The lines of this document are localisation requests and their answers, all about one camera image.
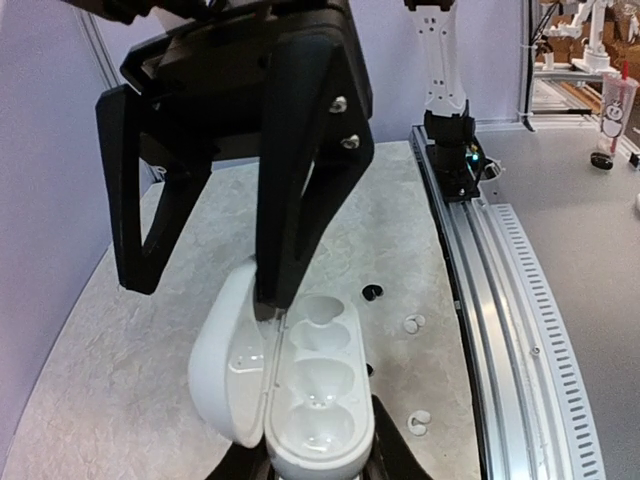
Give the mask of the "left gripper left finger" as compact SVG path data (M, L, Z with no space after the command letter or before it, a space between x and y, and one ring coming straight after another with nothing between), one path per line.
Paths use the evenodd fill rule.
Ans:
M268 480L273 468L264 442L247 448L232 443L207 480Z

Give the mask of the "white earbud charging case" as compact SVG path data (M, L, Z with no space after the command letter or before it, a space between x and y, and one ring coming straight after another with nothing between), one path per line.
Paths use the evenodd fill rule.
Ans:
M188 385L200 417L243 447L266 444L283 479L355 479L373 445L374 410L356 306L300 295L260 321L256 262L224 281L191 351Z

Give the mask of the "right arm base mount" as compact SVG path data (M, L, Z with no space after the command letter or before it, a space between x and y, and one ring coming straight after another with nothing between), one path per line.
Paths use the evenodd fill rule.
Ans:
M503 173L501 162L487 156L477 142L452 148L428 145L425 153L446 203L479 198L481 188Z

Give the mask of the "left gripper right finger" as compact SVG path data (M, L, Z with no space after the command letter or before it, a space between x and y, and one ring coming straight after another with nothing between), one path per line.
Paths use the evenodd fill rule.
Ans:
M383 402L372 395L375 430L367 460L368 479L432 480L402 437Z

